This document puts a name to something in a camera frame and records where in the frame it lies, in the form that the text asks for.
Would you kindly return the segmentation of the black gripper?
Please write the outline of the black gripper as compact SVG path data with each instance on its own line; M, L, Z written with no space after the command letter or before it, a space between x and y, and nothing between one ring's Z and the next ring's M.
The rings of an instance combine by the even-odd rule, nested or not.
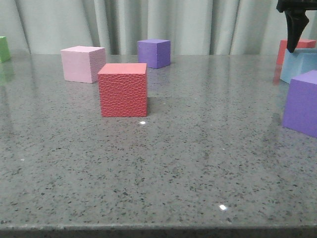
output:
M316 10L317 0L278 0L276 9L285 11L287 22L287 50L293 53L303 30L309 23L306 10Z

